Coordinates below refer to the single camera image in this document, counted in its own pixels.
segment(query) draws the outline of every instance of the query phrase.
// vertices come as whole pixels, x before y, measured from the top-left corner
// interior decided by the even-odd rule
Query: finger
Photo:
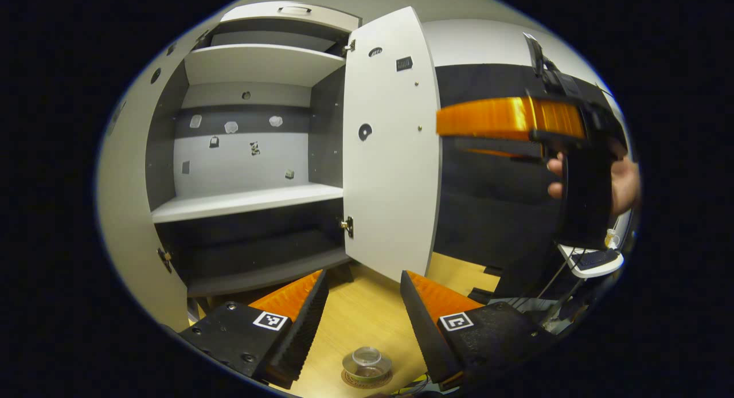
[[[551,158],[551,160],[548,160],[548,170],[561,177],[563,175],[563,163],[560,160]]]
[[[560,199],[563,197],[563,185],[561,183],[551,183],[550,186],[548,186],[548,194],[550,194],[553,199]]]

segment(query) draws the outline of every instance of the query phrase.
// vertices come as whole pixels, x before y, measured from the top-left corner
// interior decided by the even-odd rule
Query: drawer
[[[290,1],[269,1],[238,6],[222,17],[222,24],[239,19],[291,19],[353,32],[361,18],[336,9]]]

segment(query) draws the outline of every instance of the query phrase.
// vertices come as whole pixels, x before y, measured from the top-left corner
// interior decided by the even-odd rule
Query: metal hinge
[[[354,237],[354,220],[352,220],[351,216],[346,218],[346,222],[342,220],[339,225],[342,229],[346,229],[349,237]]]
[[[158,249],[158,256],[161,258],[161,262],[163,262],[166,269],[168,269],[168,273],[171,273],[171,254],[163,251],[163,249]]]
[[[347,50],[354,51],[354,48],[357,47],[356,43],[357,43],[357,40],[352,40],[352,42],[349,43],[349,45],[345,45],[344,48],[341,49],[341,54],[342,55],[346,54]]]

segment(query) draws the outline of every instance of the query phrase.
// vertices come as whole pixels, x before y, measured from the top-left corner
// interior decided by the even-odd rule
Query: cabinet door
[[[440,187],[438,85],[412,7],[380,17],[349,37],[344,85],[346,253],[399,281],[425,275]]]

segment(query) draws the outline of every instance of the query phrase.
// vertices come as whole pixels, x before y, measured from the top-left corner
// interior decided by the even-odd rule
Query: door handle
[[[304,6],[281,6],[280,8],[278,8],[278,14],[283,14],[283,9],[285,9],[285,8],[304,9],[305,10],[305,14],[310,14],[311,13],[311,8],[306,8]]]

